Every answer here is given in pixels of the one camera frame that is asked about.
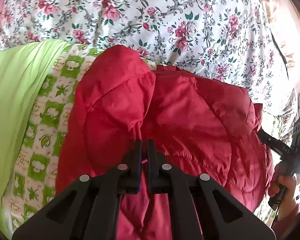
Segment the black handle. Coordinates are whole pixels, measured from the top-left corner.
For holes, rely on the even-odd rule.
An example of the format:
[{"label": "black handle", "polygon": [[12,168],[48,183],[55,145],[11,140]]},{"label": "black handle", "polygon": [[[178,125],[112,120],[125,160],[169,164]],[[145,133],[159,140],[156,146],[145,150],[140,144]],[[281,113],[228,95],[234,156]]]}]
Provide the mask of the black handle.
[{"label": "black handle", "polygon": [[286,193],[287,187],[279,184],[279,189],[280,189],[279,192],[275,194],[273,197],[271,197],[268,202],[269,206],[273,210],[277,210],[278,206],[281,204],[284,194]]}]

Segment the jacket sleeve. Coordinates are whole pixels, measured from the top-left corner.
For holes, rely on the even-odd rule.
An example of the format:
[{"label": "jacket sleeve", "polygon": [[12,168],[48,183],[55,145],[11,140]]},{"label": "jacket sleeve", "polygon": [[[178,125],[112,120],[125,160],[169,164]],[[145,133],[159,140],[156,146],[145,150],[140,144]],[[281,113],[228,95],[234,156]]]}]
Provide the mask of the jacket sleeve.
[{"label": "jacket sleeve", "polygon": [[291,212],[291,214],[284,219],[278,221],[277,218],[275,218],[271,228],[277,237],[282,236],[285,233],[285,231],[289,228],[289,225],[291,225],[291,223],[299,214],[299,210],[300,205],[297,204],[296,208]]}]

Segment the floral fabric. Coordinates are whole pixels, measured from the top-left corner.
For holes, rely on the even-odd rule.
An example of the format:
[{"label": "floral fabric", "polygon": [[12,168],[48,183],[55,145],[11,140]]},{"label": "floral fabric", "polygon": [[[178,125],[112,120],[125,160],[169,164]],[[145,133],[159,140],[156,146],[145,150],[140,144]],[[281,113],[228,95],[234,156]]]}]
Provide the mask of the floral fabric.
[{"label": "floral fabric", "polygon": [[47,38],[143,58],[245,87],[283,114],[292,87],[259,0],[5,0],[1,49]]}]

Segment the pillow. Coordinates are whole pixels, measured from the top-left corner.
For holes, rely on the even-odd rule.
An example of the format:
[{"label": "pillow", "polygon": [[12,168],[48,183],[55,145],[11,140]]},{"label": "pillow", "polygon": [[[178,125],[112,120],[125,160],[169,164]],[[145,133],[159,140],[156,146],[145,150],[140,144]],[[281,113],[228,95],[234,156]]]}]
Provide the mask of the pillow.
[{"label": "pillow", "polygon": [[261,0],[271,32],[286,57],[289,80],[300,92],[300,13],[291,0]]}]

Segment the human hand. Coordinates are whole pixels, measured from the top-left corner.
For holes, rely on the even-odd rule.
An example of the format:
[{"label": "human hand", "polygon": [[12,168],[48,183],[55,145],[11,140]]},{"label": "human hand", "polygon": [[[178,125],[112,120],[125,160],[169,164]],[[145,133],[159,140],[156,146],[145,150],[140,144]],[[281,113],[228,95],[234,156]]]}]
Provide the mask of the human hand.
[{"label": "human hand", "polygon": [[272,176],[270,187],[268,188],[268,195],[273,197],[279,192],[279,184],[286,186],[286,192],[278,210],[278,221],[284,219],[292,213],[296,208],[297,203],[295,199],[295,193],[297,188],[297,179],[290,176],[279,176],[279,166],[280,163],[274,168],[274,174]]}]

